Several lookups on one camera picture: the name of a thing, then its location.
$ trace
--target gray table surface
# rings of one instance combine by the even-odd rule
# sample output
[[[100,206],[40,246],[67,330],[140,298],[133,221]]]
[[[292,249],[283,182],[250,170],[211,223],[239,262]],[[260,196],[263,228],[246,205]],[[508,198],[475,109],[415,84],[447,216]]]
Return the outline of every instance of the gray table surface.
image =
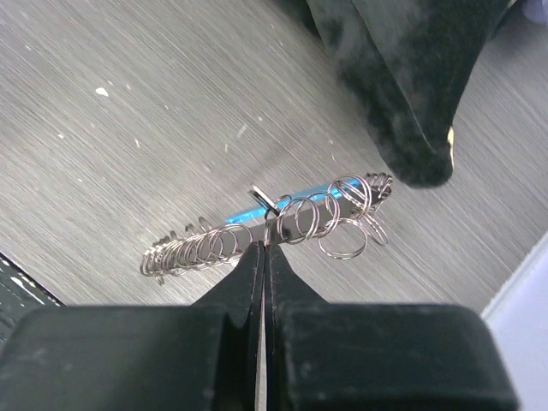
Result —
[[[320,45],[267,0],[3,0],[0,57],[0,248],[67,303],[192,302],[228,269],[160,288],[137,272],[155,238],[250,206],[251,182],[386,170]],[[331,301],[483,308],[548,229],[547,68],[545,28],[507,27],[463,96],[451,182],[396,184],[388,247],[286,247],[295,271]]]

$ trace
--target blue plastic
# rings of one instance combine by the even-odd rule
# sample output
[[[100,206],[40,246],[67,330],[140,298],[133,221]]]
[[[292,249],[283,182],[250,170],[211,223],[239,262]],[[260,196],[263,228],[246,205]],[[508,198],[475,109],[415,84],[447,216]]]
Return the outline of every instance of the blue plastic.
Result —
[[[356,188],[360,186],[360,183],[355,179],[349,180],[348,183]],[[310,188],[309,190],[302,191],[300,193],[291,194],[291,198],[295,199],[297,197],[307,197],[308,195],[311,195],[314,193],[326,192],[328,188],[329,188],[329,184],[324,184],[323,186]],[[339,193],[339,191],[336,188],[333,188],[331,190],[331,195],[333,195],[336,199],[341,197],[341,193]],[[318,194],[313,196],[311,200],[317,201],[317,200],[323,199],[324,197],[325,195]],[[288,202],[289,202],[289,199],[282,200],[279,203],[277,203],[277,206],[279,208],[284,208],[285,205],[288,204]],[[252,220],[254,218],[262,218],[265,216],[265,213],[266,213],[266,209],[257,205],[255,208],[250,208],[249,210],[245,210],[245,211],[239,211],[236,214],[230,217],[227,217],[225,221],[227,224],[241,224],[241,223],[245,223],[246,221]]]

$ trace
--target white surface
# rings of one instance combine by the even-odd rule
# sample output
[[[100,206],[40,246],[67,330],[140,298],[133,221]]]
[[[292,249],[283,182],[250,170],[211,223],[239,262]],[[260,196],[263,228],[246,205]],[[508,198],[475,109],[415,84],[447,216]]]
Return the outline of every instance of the white surface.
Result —
[[[485,309],[521,411],[548,409],[548,234]]]

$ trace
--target gray countertop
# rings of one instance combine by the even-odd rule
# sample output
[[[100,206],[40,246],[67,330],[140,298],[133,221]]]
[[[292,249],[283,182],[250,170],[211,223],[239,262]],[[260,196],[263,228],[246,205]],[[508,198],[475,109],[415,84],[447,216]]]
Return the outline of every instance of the gray countertop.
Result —
[[[63,302],[187,303],[229,268],[160,288],[138,274],[157,237],[221,223],[251,182],[386,171],[320,44],[271,3],[4,0],[0,249]],[[547,67],[544,27],[506,27],[458,110],[450,183],[396,184],[388,247],[286,247],[295,271],[332,301],[482,309],[548,230]]]

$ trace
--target black fabric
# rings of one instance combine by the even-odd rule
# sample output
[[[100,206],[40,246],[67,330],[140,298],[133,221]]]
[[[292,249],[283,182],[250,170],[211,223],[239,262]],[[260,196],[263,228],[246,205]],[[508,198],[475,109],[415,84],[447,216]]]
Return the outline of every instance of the black fabric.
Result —
[[[457,106],[509,0],[275,1],[322,39],[394,175],[446,183]]]

